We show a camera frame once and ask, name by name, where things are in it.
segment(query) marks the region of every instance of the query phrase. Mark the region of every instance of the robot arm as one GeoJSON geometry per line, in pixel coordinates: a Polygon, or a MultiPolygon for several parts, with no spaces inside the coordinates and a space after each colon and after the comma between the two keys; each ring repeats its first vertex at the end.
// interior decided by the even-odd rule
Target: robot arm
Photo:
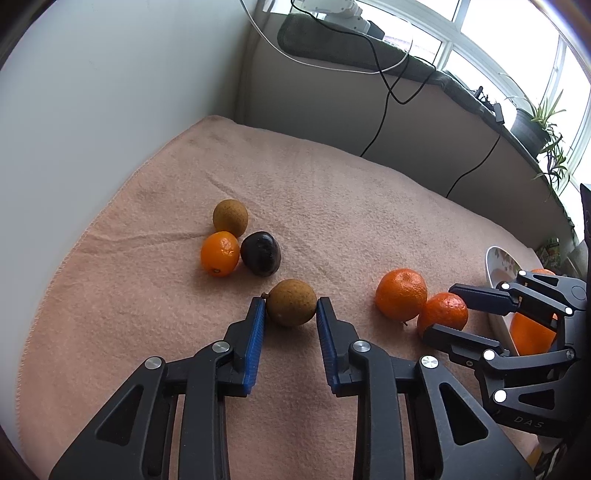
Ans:
{"type": "Polygon", "coordinates": [[[326,14],[327,22],[363,34],[371,26],[370,22],[361,17],[363,10],[355,0],[303,0],[301,7],[311,13],[326,14]]]}

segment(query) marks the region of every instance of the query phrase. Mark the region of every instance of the peach towel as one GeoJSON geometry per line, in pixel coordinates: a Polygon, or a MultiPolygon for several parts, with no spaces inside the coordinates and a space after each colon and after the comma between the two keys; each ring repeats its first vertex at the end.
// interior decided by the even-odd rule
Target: peach towel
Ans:
{"type": "MultiPolygon", "coordinates": [[[[430,353],[448,365],[418,340],[414,321],[404,327],[377,312],[375,287],[398,267],[421,272],[430,294],[455,282],[484,285],[491,245],[524,268],[540,266],[532,250],[498,225],[394,170],[206,118],[125,183],[51,282],[19,376],[25,457],[47,478],[145,358],[192,356],[243,319],[252,296],[284,278],[330,296],[339,318],[390,354],[430,353]],[[272,278],[257,278],[242,264],[226,278],[198,268],[200,245],[213,232],[213,208],[225,198],[248,208],[246,235],[266,230],[280,243],[282,265],[272,278]]],[[[491,335],[477,312],[470,312],[466,330],[491,335]]],[[[472,372],[449,368],[478,397],[472,372]]],[[[253,394],[228,399],[227,417],[234,480],[352,476],[356,399],[331,395],[314,320],[295,330],[267,329],[253,394]]],[[[522,453],[531,450],[534,436],[507,431],[522,453]]]]}

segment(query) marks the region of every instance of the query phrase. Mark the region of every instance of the windowsill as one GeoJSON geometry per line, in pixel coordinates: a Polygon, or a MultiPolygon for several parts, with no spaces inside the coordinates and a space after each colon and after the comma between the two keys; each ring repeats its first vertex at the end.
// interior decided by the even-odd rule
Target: windowsill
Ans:
{"type": "MultiPolygon", "coordinates": [[[[371,40],[383,69],[398,63],[404,57],[405,52],[403,50],[374,38],[371,40]]],[[[283,25],[278,32],[277,42],[284,52],[296,57],[328,61],[366,70],[375,71],[376,69],[372,56],[368,55],[366,40],[353,35],[339,35],[318,25],[317,22],[307,15],[286,15],[283,25]]],[[[387,72],[386,75],[398,76],[401,74],[402,69],[403,66],[397,67],[387,72]]],[[[402,78],[422,83],[432,70],[433,67],[431,65],[416,57],[410,56],[408,67],[402,78]]],[[[487,126],[505,138],[530,165],[533,170],[532,178],[538,173],[542,173],[536,159],[529,154],[516,137],[504,125],[498,124],[495,121],[495,115],[454,78],[444,72],[436,71],[431,75],[427,83],[440,87],[456,104],[464,110],[479,116],[487,126]]],[[[577,245],[578,242],[573,222],[570,220],[564,205],[547,179],[545,177],[542,178],[547,184],[549,195],[562,207],[565,217],[570,221],[573,242],[577,245]]]]}

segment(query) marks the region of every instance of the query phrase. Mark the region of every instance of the orange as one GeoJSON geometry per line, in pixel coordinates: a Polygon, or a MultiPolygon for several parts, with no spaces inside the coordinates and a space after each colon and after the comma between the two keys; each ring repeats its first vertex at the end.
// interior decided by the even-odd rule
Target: orange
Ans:
{"type": "Polygon", "coordinates": [[[238,240],[230,232],[208,236],[201,247],[201,266],[214,277],[225,277],[234,271],[240,258],[238,240]]]}
{"type": "Polygon", "coordinates": [[[454,293],[442,292],[427,300],[417,320],[418,334],[423,337],[429,325],[438,323],[462,330],[468,322],[468,308],[454,293]]]}
{"type": "MultiPolygon", "coordinates": [[[[532,273],[542,273],[545,275],[555,274],[544,268],[536,268],[535,270],[532,270],[532,273]]],[[[517,348],[517,352],[520,355],[546,353],[550,349],[554,337],[556,337],[555,332],[521,313],[513,315],[513,320],[511,320],[511,326],[509,327],[509,333],[511,334],[511,338],[513,338],[513,343],[517,348]]]]}
{"type": "Polygon", "coordinates": [[[384,275],[375,291],[379,311],[395,322],[415,318],[427,301],[427,284],[420,273],[399,268],[384,275]]]}
{"type": "Polygon", "coordinates": [[[556,275],[553,271],[546,268],[535,268],[531,271],[532,273],[542,273],[544,275],[556,275]]]}

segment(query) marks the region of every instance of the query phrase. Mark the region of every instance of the wall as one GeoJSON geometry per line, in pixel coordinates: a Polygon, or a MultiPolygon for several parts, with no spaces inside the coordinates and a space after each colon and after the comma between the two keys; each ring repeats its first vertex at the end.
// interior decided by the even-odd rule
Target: wall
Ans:
{"type": "Polygon", "coordinates": [[[57,0],[0,70],[0,423],[15,445],[17,368],[51,276],[139,165],[232,116],[247,23],[238,0],[57,0]]]}
{"type": "MultiPolygon", "coordinates": [[[[276,41],[284,17],[272,14],[265,32],[276,41]]],[[[359,155],[374,137],[386,89],[378,75],[330,72],[292,62],[260,41],[252,59],[245,121],[359,155]]],[[[401,80],[406,99],[420,84],[401,80]]],[[[394,168],[445,195],[454,181],[480,163],[498,134],[437,86],[427,85],[408,105],[390,101],[380,137],[365,158],[394,168]]],[[[562,206],[543,179],[501,138],[487,162],[465,177],[450,199],[537,248],[551,236],[572,249],[562,206]]]]}

